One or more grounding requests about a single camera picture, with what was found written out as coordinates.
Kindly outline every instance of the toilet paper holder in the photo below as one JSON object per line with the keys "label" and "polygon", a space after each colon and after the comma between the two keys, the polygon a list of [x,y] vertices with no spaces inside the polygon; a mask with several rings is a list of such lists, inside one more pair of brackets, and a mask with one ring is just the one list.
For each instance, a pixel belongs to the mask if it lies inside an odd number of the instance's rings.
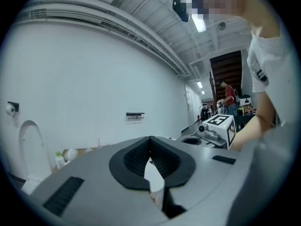
{"label": "toilet paper holder", "polygon": [[15,103],[15,102],[10,102],[8,101],[9,104],[12,104],[15,108],[15,112],[19,112],[19,103]]}

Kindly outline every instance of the person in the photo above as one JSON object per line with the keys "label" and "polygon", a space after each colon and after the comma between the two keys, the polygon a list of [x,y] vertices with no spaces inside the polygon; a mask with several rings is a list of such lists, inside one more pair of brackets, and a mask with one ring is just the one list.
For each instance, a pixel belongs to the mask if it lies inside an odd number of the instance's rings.
{"label": "person", "polygon": [[228,85],[225,80],[221,80],[217,82],[217,85],[220,85],[222,88],[225,88],[226,98],[221,101],[222,105],[226,106],[226,114],[233,115],[235,118],[237,117],[237,107],[235,103],[235,93],[234,89]]}
{"label": "person", "polygon": [[265,88],[282,65],[288,63],[289,47],[285,31],[272,7],[265,0],[201,0],[209,14],[244,18],[252,30],[247,64],[251,71],[253,92],[257,93],[256,115],[236,134],[231,149],[241,150],[251,139],[260,138],[271,128],[275,108]]}

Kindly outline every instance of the floor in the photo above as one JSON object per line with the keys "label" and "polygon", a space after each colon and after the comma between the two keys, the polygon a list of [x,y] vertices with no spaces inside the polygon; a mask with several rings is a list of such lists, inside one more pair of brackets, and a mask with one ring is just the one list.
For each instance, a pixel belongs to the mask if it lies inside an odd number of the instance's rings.
{"label": "floor", "polygon": [[193,125],[191,125],[186,131],[184,131],[181,136],[187,136],[187,135],[192,135],[200,126],[201,121],[197,121]]}

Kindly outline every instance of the toilet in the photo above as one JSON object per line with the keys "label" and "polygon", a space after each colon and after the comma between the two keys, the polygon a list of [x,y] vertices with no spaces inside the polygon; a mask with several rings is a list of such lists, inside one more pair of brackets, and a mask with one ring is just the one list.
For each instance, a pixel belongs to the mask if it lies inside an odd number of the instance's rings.
{"label": "toilet", "polygon": [[25,121],[22,124],[19,131],[19,149],[26,174],[26,182],[21,190],[31,194],[51,174],[48,149],[34,121]]}

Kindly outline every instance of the black slot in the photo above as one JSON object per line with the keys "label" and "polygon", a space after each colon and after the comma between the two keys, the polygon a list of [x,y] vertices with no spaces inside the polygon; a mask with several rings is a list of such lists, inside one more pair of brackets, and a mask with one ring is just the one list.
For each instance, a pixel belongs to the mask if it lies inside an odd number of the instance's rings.
{"label": "black slot", "polygon": [[234,158],[230,158],[230,157],[225,157],[225,156],[214,156],[212,158],[213,160],[217,160],[217,161],[221,161],[221,162],[224,162],[224,163],[227,163],[227,164],[231,164],[233,165],[236,161],[236,159]]}
{"label": "black slot", "polygon": [[81,178],[68,178],[46,203],[44,203],[44,208],[57,216],[61,216],[83,182],[84,180]]}

